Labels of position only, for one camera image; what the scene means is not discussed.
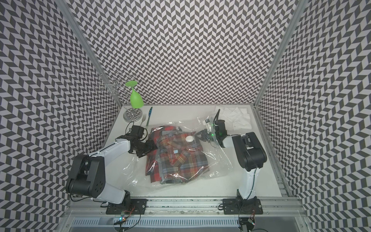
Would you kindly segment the clear plastic vacuum bag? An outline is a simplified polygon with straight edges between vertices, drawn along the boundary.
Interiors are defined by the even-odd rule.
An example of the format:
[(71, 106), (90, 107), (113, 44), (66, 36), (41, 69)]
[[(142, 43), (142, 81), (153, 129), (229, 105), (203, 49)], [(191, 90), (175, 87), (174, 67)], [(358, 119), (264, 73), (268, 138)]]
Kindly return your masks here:
[(233, 165), (217, 141), (212, 115), (173, 121), (144, 129), (140, 142), (147, 143), (142, 157), (127, 156), (121, 178), (123, 186), (166, 188), (198, 179), (228, 175)]

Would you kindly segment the red plaid shirt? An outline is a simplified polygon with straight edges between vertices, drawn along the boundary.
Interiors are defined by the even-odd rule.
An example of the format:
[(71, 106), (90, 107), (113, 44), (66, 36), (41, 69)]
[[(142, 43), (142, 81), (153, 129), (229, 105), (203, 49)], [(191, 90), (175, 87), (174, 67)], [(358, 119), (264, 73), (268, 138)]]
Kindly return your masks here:
[[(155, 184), (185, 184), (210, 171), (207, 155), (195, 131), (164, 125), (153, 127), (149, 140), (157, 146), (147, 154), (145, 175)], [(194, 141), (188, 143), (187, 136)]]

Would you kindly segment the white shirt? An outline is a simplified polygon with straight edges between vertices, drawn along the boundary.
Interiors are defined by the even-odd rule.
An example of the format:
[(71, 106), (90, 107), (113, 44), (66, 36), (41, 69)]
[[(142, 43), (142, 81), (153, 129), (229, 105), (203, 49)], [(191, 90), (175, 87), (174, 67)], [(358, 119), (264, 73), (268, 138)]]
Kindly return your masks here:
[(219, 119), (225, 122), (228, 131), (252, 129), (251, 117), (246, 108), (216, 106), (214, 111), (219, 111)]

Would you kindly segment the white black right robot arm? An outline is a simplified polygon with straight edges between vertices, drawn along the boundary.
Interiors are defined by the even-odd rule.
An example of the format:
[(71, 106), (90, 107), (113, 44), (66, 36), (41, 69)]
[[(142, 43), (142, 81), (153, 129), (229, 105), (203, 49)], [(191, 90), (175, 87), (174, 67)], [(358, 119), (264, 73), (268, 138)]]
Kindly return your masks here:
[(267, 161), (266, 152), (254, 132), (246, 134), (228, 135), (223, 120), (205, 120), (206, 127), (198, 137), (212, 145), (221, 148), (233, 148), (238, 164), (244, 169), (240, 187), (237, 189), (237, 199), (247, 201), (256, 197), (257, 177), (264, 163)]

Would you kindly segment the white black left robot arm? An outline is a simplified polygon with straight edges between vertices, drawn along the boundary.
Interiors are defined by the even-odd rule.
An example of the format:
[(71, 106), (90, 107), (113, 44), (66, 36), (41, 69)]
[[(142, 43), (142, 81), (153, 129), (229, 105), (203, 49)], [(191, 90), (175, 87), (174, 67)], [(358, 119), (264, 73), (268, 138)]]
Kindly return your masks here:
[(135, 136), (122, 135), (106, 148), (77, 155), (68, 173), (66, 192), (71, 196), (82, 195), (111, 204), (122, 204), (127, 193), (106, 183), (106, 167), (125, 153), (141, 158), (156, 149), (153, 140), (143, 142)]

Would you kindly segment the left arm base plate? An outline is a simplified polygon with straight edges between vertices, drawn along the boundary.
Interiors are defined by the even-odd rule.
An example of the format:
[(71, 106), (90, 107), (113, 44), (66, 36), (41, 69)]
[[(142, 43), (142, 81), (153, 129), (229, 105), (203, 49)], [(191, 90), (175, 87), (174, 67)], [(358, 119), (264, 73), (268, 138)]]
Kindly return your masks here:
[(145, 198), (131, 199), (129, 203), (122, 204), (108, 204), (106, 208), (107, 215), (121, 215), (121, 214), (132, 214), (132, 215), (143, 215), (146, 211), (148, 200)]

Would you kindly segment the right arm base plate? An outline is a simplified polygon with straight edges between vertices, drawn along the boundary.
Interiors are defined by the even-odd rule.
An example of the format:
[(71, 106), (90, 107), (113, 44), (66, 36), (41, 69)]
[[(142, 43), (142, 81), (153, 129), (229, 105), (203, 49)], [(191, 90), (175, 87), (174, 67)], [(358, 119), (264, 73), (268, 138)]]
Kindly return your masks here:
[(263, 208), (258, 198), (249, 200), (223, 199), (218, 206), (218, 210), (223, 211), (225, 215), (262, 215)]

